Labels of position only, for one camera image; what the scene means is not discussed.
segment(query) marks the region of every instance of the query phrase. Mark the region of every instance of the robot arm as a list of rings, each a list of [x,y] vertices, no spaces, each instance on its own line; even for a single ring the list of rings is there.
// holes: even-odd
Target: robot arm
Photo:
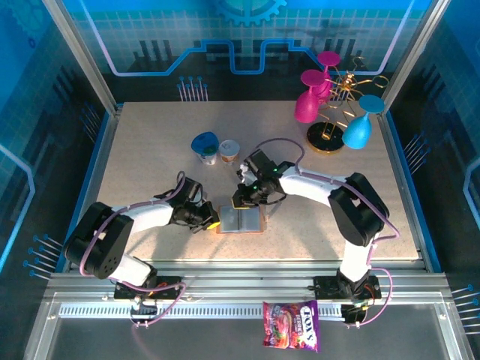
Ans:
[[[167,199],[171,192],[157,195],[145,205],[132,206],[132,209],[116,215],[95,242],[84,270],[99,279],[112,278],[138,287],[155,287],[156,269],[124,253],[131,235],[168,224],[183,225],[196,233],[220,223],[212,203],[203,198],[200,183],[184,178],[177,194]],[[119,209],[122,207],[112,208],[102,202],[92,204],[67,240],[65,257],[79,266],[97,230]]]
[[[331,208],[340,233],[346,240],[343,261],[337,272],[337,281],[343,297],[360,294],[369,276],[368,257],[372,241],[382,231],[384,223],[363,202],[344,187],[317,178],[335,179],[352,185],[367,197],[385,216],[389,210],[359,173],[349,177],[323,175],[295,168],[295,164],[271,161],[260,149],[251,154],[237,172],[242,183],[232,197],[237,209],[268,205],[274,193],[298,195]]]

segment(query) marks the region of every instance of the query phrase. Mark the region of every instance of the speckled tabletop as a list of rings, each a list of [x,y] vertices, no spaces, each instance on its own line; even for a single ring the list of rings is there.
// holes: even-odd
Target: speckled tabletop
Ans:
[[[294,107],[293,101],[126,103],[98,200],[110,206],[147,200],[174,187],[177,172],[184,170],[203,184],[215,208],[228,205],[238,183],[235,171],[239,164],[218,161],[213,166],[203,165],[191,151],[191,140],[204,131],[213,131],[220,141],[236,140],[243,160],[259,142],[289,137],[305,144],[301,162],[305,169],[336,176],[363,173],[382,197],[401,238],[382,243],[375,258],[416,259],[416,246],[377,118],[370,116],[373,133],[364,149],[343,147],[337,154],[324,155],[307,146],[309,124],[293,118]],[[357,114],[363,113],[355,103],[352,107]],[[345,122],[338,110],[330,109],[326,114]],[[278,163],[295,161],[299,156],[299,150],[285,142],[263,149]],[[182,226],[171,225],[131,236],[127,253],[145,260],[337,260],[342,257],[344,243],[330,208],[288,196],[269,217],[263,234],[218,235],[210,230],[193,235]]]

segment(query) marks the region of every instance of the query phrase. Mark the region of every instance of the fox's candy bag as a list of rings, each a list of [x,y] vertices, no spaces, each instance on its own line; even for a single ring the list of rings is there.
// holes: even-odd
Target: fox's candy bag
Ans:
[[[265,347],[320,351],[317,301],[297,304],[263,303]]]

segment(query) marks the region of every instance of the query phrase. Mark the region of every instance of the cup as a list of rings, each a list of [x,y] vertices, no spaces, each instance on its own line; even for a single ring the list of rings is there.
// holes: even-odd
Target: cup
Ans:
[[[239,158],[240,145],[235,140],[223,141],[218,149],[225,164],[232,163]]]
[[[205,165],[217,162],[218,138],[214,133],[201,133],[193,139],[191,148]]]

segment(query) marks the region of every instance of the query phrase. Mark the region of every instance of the gear graphic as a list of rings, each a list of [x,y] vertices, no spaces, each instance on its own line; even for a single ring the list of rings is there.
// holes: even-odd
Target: gear graphic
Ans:
[[[278,8],[284,5],[286,0],[215,0],[217,15],[223,15],[227,22],[232,20],[235,26],[270,21],[270,16],[278,15]]]
[[[12,16],[23,31],[30,37],[41,29],[45,20],[44,5],[41,0],[7,0]]]

